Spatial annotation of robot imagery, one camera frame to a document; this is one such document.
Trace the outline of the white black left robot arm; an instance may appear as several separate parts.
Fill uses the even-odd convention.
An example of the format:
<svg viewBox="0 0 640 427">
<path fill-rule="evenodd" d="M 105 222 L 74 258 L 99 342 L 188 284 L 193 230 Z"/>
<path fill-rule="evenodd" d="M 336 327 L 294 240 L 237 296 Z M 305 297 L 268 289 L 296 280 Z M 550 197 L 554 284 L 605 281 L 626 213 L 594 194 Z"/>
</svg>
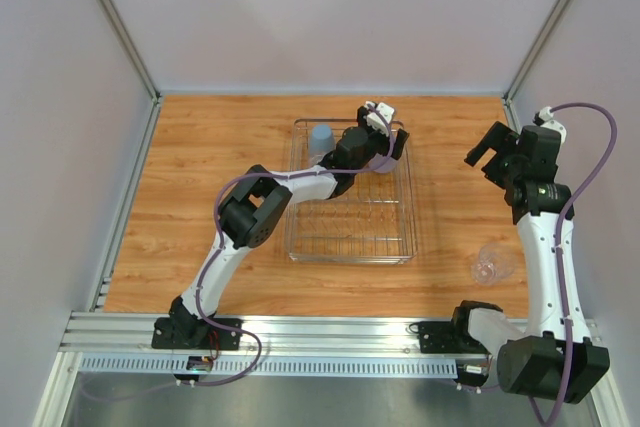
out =
<svg viewBox="0 0 640 427">
<path fill-rule="evenodd" d="M 273 234 L 288 207 L 338 198 L 359 174 L 401 158 L 409 134 L 392 129 L 395 114 L 384 102 L 367 101 L 357 111 L 357 124 L 313 166 L 276 172 L 255 165 L 226 184 L 214 203 L 211 249 L 194 281 L 172 301 L 168 316 L 156 322 L 159 339 L 174 348 L 197 348 L 213 330 L 222 329 L 213 320 L 222 293 L 244 258 Z"/>
</svg>

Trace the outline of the lavender plastic cup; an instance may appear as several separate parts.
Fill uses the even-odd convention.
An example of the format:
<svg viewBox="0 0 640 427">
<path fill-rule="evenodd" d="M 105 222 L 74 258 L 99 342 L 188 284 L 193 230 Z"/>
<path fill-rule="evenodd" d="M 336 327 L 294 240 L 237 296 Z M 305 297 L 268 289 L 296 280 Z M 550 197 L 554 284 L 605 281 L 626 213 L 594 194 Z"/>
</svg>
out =
<svg viewBox="0 0 640 427">
<path fill-rule="evenodd" d="M 397 165 L 397 160 L 393 157 L 384 157 L 381 155 L 376 155 L 372 158 L 368 167 L 377 174 L 387 174 L 392 172 Z"/>
</svg>

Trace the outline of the clear glass cup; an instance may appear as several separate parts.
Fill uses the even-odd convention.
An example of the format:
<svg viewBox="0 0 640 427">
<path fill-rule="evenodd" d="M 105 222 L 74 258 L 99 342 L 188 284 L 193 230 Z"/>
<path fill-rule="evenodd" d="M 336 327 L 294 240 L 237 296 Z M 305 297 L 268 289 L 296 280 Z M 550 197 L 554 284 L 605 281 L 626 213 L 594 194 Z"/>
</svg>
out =
<svg viewBox="0 0 640 427">
<path fill-rule="evenodd" d="M 308 168 L 313 168 L 318 165 L 323 159 L 323 156 L 318 154 L 309 158 L 308 160 Z"/>
<path fill-rule="evenodd" d="M 503 243 L 483 246 L 470 267 L 473 280 L 481 285 L 493 285 L 510 277 L 516 269 L 516 252 Z"/>
</svg>

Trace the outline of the blue plastic cup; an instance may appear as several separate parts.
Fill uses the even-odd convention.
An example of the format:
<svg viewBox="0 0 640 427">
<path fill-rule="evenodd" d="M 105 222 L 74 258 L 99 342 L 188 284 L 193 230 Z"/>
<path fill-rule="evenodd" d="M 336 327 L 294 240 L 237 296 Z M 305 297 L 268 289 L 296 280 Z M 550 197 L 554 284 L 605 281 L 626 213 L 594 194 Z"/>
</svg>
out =
<svg viewBox="0 0 640 427">
<path fill-rule="evenodd" d="M 324 156 L 335 149 L 335 137 L 328 124 L 315 125 L 308 137 L 308 157 Z"/>
</svg>

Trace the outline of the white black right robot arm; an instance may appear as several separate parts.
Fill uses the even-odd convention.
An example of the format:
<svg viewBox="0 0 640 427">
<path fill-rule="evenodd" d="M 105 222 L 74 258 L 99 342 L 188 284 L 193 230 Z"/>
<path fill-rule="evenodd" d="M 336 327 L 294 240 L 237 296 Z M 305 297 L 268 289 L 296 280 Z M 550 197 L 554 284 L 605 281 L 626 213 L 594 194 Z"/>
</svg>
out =
<svg viewBox="0 0 640 427">
<path fill-rule="evenodd" d="M 497 362 L 502 391 L 578 404 L 607 373 L 610 356 L 594 344 L 581 309 L 573 266 L 571 189 L 556 182 L 564 136 L 527 125 L 516 132 L 495 122 L 467 154 L 475 165 L 494 152 L 482 171 L 505 192 L 521 240 L 528 282 L 528 320 L 519 331 L 490 303 L 463 301 L 450 337 L 464 352 L 484 347 Z"/>
</svg>

